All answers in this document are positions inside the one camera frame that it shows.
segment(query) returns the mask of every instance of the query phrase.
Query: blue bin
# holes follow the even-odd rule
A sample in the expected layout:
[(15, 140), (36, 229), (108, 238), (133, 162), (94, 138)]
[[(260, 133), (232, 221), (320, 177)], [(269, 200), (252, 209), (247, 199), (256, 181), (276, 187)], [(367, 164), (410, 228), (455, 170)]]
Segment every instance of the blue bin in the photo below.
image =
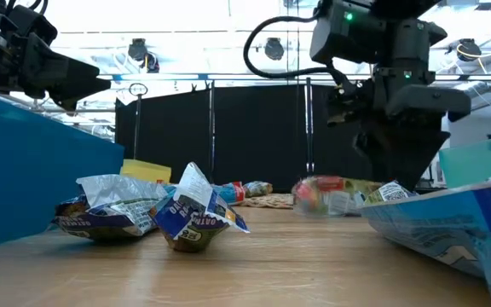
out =
[(75, 180), (118, 174), (124, 149), (0, 98), (0, 243), (43, 232)]
[(491, 140), (443, 149), (439, 160), (448, 188), (486, 181), (491, 177)]

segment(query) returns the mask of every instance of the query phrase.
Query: wooden tabletop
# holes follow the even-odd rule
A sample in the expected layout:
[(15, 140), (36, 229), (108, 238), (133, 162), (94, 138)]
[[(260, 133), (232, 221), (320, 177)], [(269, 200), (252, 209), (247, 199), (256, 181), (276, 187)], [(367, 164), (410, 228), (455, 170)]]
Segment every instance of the wooden tabletop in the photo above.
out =
[(0, 246), (0, 307), (488, 307), (484, 281), (394, 245), (361, 218), (238, 208), (206, 252), (160, 233), (107, 246), (60, 231)]

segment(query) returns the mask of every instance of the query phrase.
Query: ceiling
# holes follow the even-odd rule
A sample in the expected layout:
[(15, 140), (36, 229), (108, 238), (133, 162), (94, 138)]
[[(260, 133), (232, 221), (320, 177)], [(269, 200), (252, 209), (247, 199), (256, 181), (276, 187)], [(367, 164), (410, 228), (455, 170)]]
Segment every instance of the ceiling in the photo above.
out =
[[(32, 2), (19, 0), (18, 4)], [(316, 2), (301, 0), (298, 1), (300, 7), (288, 7), (284, 0), (50, 0), (45, 16), (59, 30), (52, 49), (98, 66), (101, 74), (119, 75), (123, 80), (113, 82), (110, 90), (81, 101), (79, 109), (82, 111), (72, 116), (63, 113), (51, 101), (34, 101), (18, 93), (13, 96), (22, 100), (20, 105), (23, 107), (62, 122), (106, 127), (114, 124), (116, 97), (124, 101), (134, 99), (128, 93), (133, 82), (144, 83), (149, 88), (149, 96), (189, 91), (192, 84), (200, 90), (205, 82), (191, 80), (191, 75), (199, 73), (232, 74), (211, 76), (217, 78), (217, 86), (277, 84), (254, 79), (249, 74), (242, 59), (243, 44), (261, 21), (276, 15), (308, 17), (312, 12), (311, 5)], [(444, 3), (446, 5), (434, 7), (421, 18), (437, 23), (448, 33), (446, 39), (431, 49), (430, 69), (439, 76), (484, 74), (478, 61), (459, 61), (455, 52), (448, 53), (448, 46), (455, 47), (459, 39), (475, 38), (477, 45), (482, 47), (481, 61), (486, 72), (491, 74), (491, 0), (446, 0)], [(318, 66), (309, 58), (314, 26), (315, 23), (282, 23), (268, 27), (254, 41), (251, 61), (268, 72)], [(127, 56), (132, 38), (146, 39), (149, 51), (159, 59), (159, 75), (142, 74), (138, 63)], [(268, 38), (279, 38), (286, 48), (281, 61), (272, 61), (264, 54), (263, 46)], [(368, 65), (339, 59), (334, 64), (348, 74), (368, 75), (370, 71)], [(324, 80), (316, 83), (330, 84)], [(473, 99), (475, 107), (491, 102), (491, 83), (441, 81), (438, 84), (468, 90), (476, 97)], [(491, 107), (478, 108), (477, 112), (488, 113), (488, 110)]]

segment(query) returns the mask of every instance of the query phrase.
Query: black backdrop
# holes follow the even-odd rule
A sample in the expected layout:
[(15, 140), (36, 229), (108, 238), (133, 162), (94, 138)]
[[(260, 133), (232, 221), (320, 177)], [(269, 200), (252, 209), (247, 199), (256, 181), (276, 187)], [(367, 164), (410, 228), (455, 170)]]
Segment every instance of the black backdrop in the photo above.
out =
[[(325, 101), (332, 87), (311, 90), (310, 147), (303, 85), (216, 87), (143, 99), (138, 159), (171, 167), (172, 182), (194, 161), (214, 183), (263, 180), (276, 192), (288, 192), (311, 175), (308, 161), (316, 175), (370, 179), (368, 161), (351, 147), (359, 125), (327, 128)], [(136, 102), (117, 104), (115, 140), (131, 159)]]
[(346, 124), (332, 128), (326, 126), (325, 103), (331, 86), (312, 85), (312, 161), (314, 174), (338, 175), (355, 179), (370, 179), (367, 159), (352, 148), (359, 124)]
[[(117, 107), (117, 143), (124, 157), (133, 158), (136, 104)], [(142, 100), (137, 159), (171, 167), (171, 181), (179, 178), (194, 161), (211, 173), (210, 93), (198, 91)]]
[(304, 86), (215, 88), (215, 183), (271, 182), (288, 191), (306, 176)]

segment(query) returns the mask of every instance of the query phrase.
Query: black partition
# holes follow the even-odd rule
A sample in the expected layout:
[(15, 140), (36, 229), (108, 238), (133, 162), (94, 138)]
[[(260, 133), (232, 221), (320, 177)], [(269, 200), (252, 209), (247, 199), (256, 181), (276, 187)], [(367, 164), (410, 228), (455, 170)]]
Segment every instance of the black partition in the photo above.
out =
[(359, 124), (326, 126), (326, 99), (334, 88), (312, 86), (312, 161), (314, 174), (337, 175), (356, 179), (370, 179), (371, 166), (353, 148)]
[[(133, 157), (137, 101), (117, 108), (116, 142)], [(137, 158), (171, 167), (179, 182), (188, 162), (211, 173), (210, 92), (198, 91), (142, 100)]]
[(271, 182), (288, 192), (306, 175), (303, 85), (214, 89), (215, 183)]

